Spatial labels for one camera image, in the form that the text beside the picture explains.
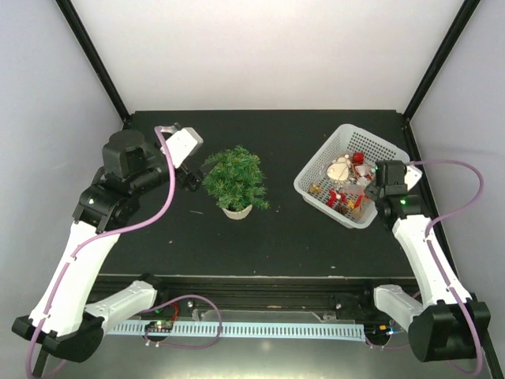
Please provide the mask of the black frame post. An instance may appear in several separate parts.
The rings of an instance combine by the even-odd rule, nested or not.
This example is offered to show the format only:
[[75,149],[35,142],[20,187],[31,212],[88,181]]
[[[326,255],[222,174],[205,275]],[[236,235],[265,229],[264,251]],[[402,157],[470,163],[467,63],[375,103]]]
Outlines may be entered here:
[[114,109],[117,111],[120,119],[127,122],[130,119],[130,113],[127,110],[114,82],[97,51],[91,36],[88,34],[83,21],[81,20],[74,4],[70,0],[56,0],[62,16],[70,27],[73,35],[84,52],[88,62],[93,68],[95,75],[98,77],[103,89],[112,102]]
[[462,2],[449,29],[429,63],[425,74],[421,78],[419,85],[403,112],[403,118],[407,122],[413,119],[480,3],[481,0],[465,0]]

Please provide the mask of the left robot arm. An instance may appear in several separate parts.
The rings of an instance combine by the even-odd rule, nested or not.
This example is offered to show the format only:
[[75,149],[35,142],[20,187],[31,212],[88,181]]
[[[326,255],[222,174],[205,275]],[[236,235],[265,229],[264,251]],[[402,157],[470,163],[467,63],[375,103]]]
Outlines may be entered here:
[[190,127],[157,126],[160,144],[136,130],[110,136],[103,165],[80,195],[69,239],[58,267],[37,306],[15,319],[12,330],[55,358],[84,362],[112,328],[137,313],[164,313],[170,297],[160,280],[145,274],[126,289],[88,304],[103,262],[119,237],[157,221],[169,208],[176,183],[196,189],[201,171],[184,160],[203,144]]

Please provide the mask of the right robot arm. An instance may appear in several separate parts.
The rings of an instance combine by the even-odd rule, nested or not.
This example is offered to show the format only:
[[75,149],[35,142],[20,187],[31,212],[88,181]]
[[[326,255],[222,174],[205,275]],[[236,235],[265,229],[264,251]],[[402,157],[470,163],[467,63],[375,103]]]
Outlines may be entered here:
[[383,160],[365,188],[383,225],[402,247],[417,281],[421,299],[398,285],[381,285],[358,299],[361,313],[385,313],[408,333],[411,351],[421,362],[475,359],[480,370],[491,314],[462,286],[433,231],[423,199],[410,193],[422,173],[417,162]]

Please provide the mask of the right black frame post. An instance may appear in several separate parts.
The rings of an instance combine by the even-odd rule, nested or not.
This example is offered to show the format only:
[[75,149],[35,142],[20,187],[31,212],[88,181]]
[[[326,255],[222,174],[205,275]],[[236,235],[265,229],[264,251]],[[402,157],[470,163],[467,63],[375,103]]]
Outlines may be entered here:
[[449,29],[429,63],[425,74],[421,78],[419,85],[403,112],[403,118],[407,122],[413,119],[480,3],[481,0],[465,0],[462,2]]

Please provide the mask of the small circuit board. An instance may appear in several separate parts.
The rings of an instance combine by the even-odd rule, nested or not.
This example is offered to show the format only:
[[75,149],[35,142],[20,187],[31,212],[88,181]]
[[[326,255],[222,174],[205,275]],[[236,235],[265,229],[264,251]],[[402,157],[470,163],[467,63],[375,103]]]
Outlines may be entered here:
[[146,324],[145,332],[168,333],[172,330],[174,323],[172,321],[150,321]]

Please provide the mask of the red gift box ornament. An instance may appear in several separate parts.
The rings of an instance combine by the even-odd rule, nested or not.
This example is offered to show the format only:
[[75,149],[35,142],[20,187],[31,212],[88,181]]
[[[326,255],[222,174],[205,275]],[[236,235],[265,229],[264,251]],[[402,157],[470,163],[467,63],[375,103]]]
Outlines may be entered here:
[[364,153],[363,152],[355,152],[352,157],[353,164],[361,165],[364,162]]

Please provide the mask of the white perforated plastic basket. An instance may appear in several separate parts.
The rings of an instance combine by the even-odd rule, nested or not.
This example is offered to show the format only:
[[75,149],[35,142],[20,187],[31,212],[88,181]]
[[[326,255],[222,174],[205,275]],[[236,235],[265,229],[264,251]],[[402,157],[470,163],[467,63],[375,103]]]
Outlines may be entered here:
[[377,211],[364,194],[376,162],[410,161],[396,145],[351,124],[340,125],[294,179],[304,201],[347,228],[365,229]]

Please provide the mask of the wooden snowman ornament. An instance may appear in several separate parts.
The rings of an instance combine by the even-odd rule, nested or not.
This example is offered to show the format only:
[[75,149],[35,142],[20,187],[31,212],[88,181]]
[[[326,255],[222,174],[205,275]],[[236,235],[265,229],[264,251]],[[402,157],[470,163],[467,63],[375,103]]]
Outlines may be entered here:
[[350,178],[351,166],[350,157],[345,154],[332,161],[326,175],[334,182],[344,182]]

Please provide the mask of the left black frame post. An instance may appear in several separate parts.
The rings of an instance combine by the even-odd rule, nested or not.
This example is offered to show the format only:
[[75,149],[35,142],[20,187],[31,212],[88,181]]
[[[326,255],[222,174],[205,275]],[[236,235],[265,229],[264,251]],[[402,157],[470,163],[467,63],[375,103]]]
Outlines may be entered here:
[[98,77],[103,89],[112,102],[114,109],[117,111],[120,119],[127,122],[130,119],[130,113],[127,110],[114,82],[97,51],[91,36],[88,34],[83,21],[81,20],[74,4],[70,0],[56,0],[62,16],[70,27],[73,35],[84,52],[88,62],[93,68],[95,75]]

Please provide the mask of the brown pine cone ornament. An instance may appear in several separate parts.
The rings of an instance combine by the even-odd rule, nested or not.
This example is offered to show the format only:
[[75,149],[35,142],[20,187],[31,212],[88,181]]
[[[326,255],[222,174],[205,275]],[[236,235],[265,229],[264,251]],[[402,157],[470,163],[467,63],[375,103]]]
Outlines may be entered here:
[[341,205],[339,207],[339,212],[347,217],[347,218],[354,218],[354,211],[355,211],[355,208],[349,208],[347,206],[344,206],[344,205]]

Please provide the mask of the small green christmas tree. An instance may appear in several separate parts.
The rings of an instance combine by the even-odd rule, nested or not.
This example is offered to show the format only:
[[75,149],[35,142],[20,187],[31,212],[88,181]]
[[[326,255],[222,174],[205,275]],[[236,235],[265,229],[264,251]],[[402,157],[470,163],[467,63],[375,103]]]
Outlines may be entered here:
[[237,145],[216,152],[207,160],[219,163],[204,175],[203,186],[229,219],[243,220],[254,208],[270,208],[258,155]]

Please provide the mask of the gold bell ornament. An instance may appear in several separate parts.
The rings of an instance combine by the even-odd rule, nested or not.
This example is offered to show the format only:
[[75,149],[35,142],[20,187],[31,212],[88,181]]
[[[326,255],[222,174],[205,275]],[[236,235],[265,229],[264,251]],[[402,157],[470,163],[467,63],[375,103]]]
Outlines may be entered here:
[[312,183],[309,187],[309,192],[311,194],[314,194],[314,193],[321,193],[322,192],[322,189],[316,185],[315,183]]

